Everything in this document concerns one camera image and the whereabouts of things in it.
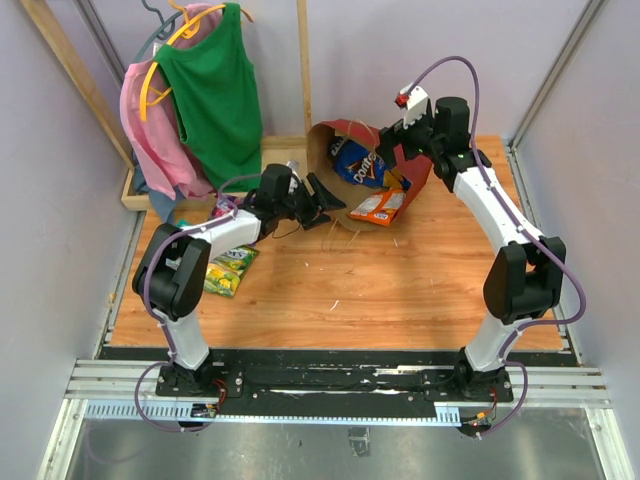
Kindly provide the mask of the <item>red brown paper bag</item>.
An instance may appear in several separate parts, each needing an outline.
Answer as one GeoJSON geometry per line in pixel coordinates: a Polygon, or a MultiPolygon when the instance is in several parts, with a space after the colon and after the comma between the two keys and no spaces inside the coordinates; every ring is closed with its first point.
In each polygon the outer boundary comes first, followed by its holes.
{"type": "MultiPolygon", "coordinates": [[[[307,168],[331,194],[346,204],[346,207],[329,215],[333,221],[351,232],[380,232],[388,230],[382,226],[365,220],[352,219],[348,214],[365,201],[370,195],[382,193],[380,188],[356,186],[342,179],[334,170],[331,157],[331,143],[334,139],[354,140],[358,146],[365,148],[368,154],[379,143],[379,129],[357,120],[338,119],[315,124],[307,135],[307,168]]],[[[417,198],[425,187],[432,171],[432,162],[423,155],[413,160],[406,160],[400,147],[394,149],[397,161],[397,172],[404,174],[411,182],[406,199],[399,209],[402,216],[409,205],[417,198]]]]}

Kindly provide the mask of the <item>purple Fox's candy packet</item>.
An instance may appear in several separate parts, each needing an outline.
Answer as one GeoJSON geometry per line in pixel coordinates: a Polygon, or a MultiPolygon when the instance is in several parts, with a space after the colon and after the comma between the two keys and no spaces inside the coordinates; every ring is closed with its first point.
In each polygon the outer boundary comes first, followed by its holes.
{"type": "Polygon", "coordinates": [[[212,208],[210,212],[210,219],[216,219],[227,215],[231,212],[235,207],[239,207],[243,202],[242,197],[229,195],[224,199],[217,201],[215,206],[212,208]]]}

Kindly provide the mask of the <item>green Fox's candy packet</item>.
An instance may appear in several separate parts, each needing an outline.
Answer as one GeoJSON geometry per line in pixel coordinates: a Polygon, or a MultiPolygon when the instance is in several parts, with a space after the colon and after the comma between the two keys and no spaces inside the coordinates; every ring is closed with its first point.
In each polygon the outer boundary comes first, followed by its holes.
{"type": "Polygon", "coordinates": [[[259,251],[252,246],[241,246],[214,258],[207,266],[203,290],[225,298],[234,297],[258,255],[259,251]]]}

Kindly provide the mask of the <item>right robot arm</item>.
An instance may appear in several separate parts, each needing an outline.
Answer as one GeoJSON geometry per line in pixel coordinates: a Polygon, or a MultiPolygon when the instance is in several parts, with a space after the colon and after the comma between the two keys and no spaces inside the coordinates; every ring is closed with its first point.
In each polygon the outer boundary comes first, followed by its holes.
{"type": "Polygon", "coordinates": [[[442,385],[474,400],[504,383],[516,337],[558,304],[566,246],[533,226],[506,195],[491,162],[474,147],[466,100],[431,101],[416,90],[398,102],[406,112],[391,127],[347,120],[314,125],[309,171],[336,197],[337,222],[354,232],[397,223],[430,175],[470,210],[495,253],[483,285],[487,314],[442,385]]]}

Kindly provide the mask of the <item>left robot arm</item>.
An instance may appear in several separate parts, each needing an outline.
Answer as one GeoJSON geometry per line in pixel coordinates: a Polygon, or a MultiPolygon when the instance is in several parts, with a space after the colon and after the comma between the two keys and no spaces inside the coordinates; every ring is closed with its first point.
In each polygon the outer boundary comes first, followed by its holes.
{"type": "Polygon", "coordinates": [[[257,187],[240,203],[218,191],[221,216],[186,228],[169,223],[157,227],[134,274],[132,289],[168,343],[169,358],[159,369],[171,392],[204,396],[224,389],[197,314],[209,264],[263,240],[283,220],[310,230],[345,206],[315,174],[301,178],[288,165],[270,164],[254,178],[257,187]]]}

